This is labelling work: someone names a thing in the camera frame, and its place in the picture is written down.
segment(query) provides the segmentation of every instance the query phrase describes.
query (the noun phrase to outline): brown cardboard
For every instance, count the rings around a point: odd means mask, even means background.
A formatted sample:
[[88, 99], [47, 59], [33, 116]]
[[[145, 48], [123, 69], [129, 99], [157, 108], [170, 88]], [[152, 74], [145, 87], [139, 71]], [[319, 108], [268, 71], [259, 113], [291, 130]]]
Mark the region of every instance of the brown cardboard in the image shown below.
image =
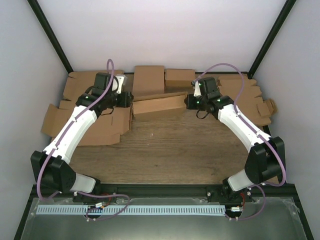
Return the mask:
[[[60, 101], [60, 109], [52, 104], [49, 105], [41, 130], [43, 133], [53, 138], [59, 134], [70, 118], [78, 97], [94, 84], [96, 74], [101, 72], [105, 73], [106, 71], [71, 72], [69, 74], [63, 92], [64, 100]], [[115, 74], [123, 74], [123, 71], [116, 70]], [[108, 114], [110, 112], [111, 109], [102, 112], [101, 116], [86, 131], [78, 146], [119, 143], [120, 135], [130, 130], [132, 109], [131, 107], [115, 107], [113, 113]]]
[[169, 98], [169, 97], [175, 97], [175, 96], [181, 96], [181, 95], [185, 95], [185, 97], [187, 97], [187, 94], [188, 94], [188, 92], [181, 91], [181, 92], [154, 94], [154, 95], [149, 95], [149, 96], [137, 96], [137, 97], [134, 97], [133, 101], [138, 102], [138, 101], [151, 100], [151, 99], [163, 99], [163, 98]]
[[[58, 109], [50, 104], [41, 132], [56, 137], [72, 114], [72, 110]], [[119, 143], [120, 135], [129, 131], [131, 108], [114, 108], [110, 115], [101, 115], [90, 126], [78, 146], [99, 146]]]
[[186, 92], [180, 95], [140, 100], [133, 102], [133, 114], [137, 120], [145, 121], [156, 118], [179, 116], [186, 110]]
[[134, 97], [163, 94], [164, 92], [164, 66], [135, 66], [132, 91]]
[[[244, 78], [244, 89], [240, 95], [237, 105], [248, 119], [257, 126], [266, 126], [271, 123], [270, 116], [275, 113], [271, 99], [263, 101], [261, 90], [256, 86], [257, 81], [254, 79]], [[235, 100], [238, 95], [242, 82], [240, 76], [232, 78], [231, 76], [219, 77], [218, 88], [220, 93], [229, 96]]]
[[192, 87], [191, 81], [195, 80], [196, 73], [193, 69], [166, 69], [165, 85], [167, 87]]

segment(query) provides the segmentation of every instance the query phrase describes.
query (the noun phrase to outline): wooden floor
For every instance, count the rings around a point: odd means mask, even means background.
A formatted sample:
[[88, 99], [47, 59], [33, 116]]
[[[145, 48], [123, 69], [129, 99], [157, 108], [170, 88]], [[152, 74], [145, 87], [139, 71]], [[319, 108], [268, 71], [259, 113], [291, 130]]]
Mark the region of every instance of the wooden floor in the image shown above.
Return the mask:
[[212, 115], [132, 123], [111, 146], [78, 147], [71, 161], [77, 172], [104, 183], [220, 184], [245, 166], [240, 140]]

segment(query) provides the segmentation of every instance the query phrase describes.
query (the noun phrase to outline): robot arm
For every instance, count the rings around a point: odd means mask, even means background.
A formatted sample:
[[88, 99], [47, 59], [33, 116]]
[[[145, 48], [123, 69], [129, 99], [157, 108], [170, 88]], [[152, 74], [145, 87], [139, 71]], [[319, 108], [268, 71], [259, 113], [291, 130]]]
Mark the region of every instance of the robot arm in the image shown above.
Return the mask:
[[[281, 167], [276, 157], [259, 135], [272, 145], [283, 162], [285, 161], [284, 142], [279, 137], [272, 138], [261, 131], [239, 109], [236, 113], [234, 101], [228, 96], [221, 96], [213, 77], [197, 81], [194, 85], [194, 94], [189, 94], [184, 102], [187, 109], [206, 111], [225, 124], [241, 140], [249, 153], [244, 169], [223, 180], [222, 193], [225, 198], [231, 199], [237, 196], [239, 191], [254, 184], [260, 184], [276, 176], [282, 177]], [[257, 133], [253, 132], [239, 118], [239, 115]]]
[[[132, 94], [129, 91], [123, 91], [127, 77], [125, 75], [117, 75], [113, 79], [110, 79], [110, 77], [111, 75], [108, 73], [97, 73], [94, 85], [78, 98], [70, 119], [54, 141], [43, 152], [35, 151], [32, 154], [31, 164], [34, 177], [37, 180], [48, 153], [53, 151], [42, 175], [42, 185], [60, 192], [81, 191], [91, 193], [94, 189], [97, 189], [96, 186], [100, 184], [98, 179], [74, 172], [69, 163], [80, 140], [104, 110], [131, 106]], [[108, 90], [104, 97], [80, 117], [77, 117], [79, 113], [103, 94], [110, 81], [112, 81], [112, 88]]]

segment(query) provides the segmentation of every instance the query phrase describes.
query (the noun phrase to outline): flattened cardboard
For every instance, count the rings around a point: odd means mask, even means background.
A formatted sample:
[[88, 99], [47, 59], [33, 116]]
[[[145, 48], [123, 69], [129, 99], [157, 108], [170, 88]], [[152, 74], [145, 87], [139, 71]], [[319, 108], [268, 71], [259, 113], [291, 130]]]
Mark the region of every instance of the flattened cardboard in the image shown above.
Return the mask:
[[265, 118], [265, 117], [270, 117], [271, 113], [269, 111], [268, 105], [266, 102], [263, 103], [258, 103], [257, 105], [258, 108], [258, 112], [260, 114], [261, 117]]
[[[229, 96], [233, 100], [238, 95], [241, 89], [241, 78], [238, 76], [232, 79], [231, 76], [219, 77], [218, 88], [220, 93]], [[253, 79], [244, 79], [244, 89], [240, 95], [237, 105], [240, 110], [257, 126], [266, 126], [271, 123], [270, 116], [273, 113], [271, 102], [264, 102], [259, 86], [256, 86], [257, 81]]]
[[187, 94], [133, 102], [134, 118], [141, 121], [179, 116], [186, 110]]
[[188, 92], [182, 91], [182, 92], [154, 94], [154, 95], [149, 95], [149, 96], [137, 96], [133, 99], [133, 101], [138, 102], [138, 101], [151, 100], [151, 99], [163, 99], [163, 98], [169, 98], [169, 97], [175, 97], [175, 96], [181, 96], [181, 95], [185, 95], [185, 97], [187, 97], [187, 94], [188, 94]]
[[163, 94], [164, 92], [164, 66], [135, 66], [132, 91], [134, 97]]
[[167, 87], [190, 87], [191, 81], [195, 80], [196, 73], [193, 69], [166, 69], [165, 85]]

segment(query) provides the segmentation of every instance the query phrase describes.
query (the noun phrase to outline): white wall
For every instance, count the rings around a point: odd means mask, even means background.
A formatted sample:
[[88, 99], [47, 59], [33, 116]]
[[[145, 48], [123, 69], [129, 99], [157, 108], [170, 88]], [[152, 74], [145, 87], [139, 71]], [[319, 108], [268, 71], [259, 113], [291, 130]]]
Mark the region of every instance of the white wall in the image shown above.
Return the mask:
[[[75, 71], [165, 65], [248, 71], [285, 0], [39, 0]], [[215, 71], [233, 71], [226, 66]]]
[[320, 239], [320, 1], [293, 7], [256, 75], [279, 113], [270, 130], [284, 140], [287, 179], [295, 183], [314, 239]]
[[67, 76], [26, 0], [0, 1], [0, 74], [0, 239], [11, 240], [35, 183], [30, 156], [48, 143], [41, 126]]

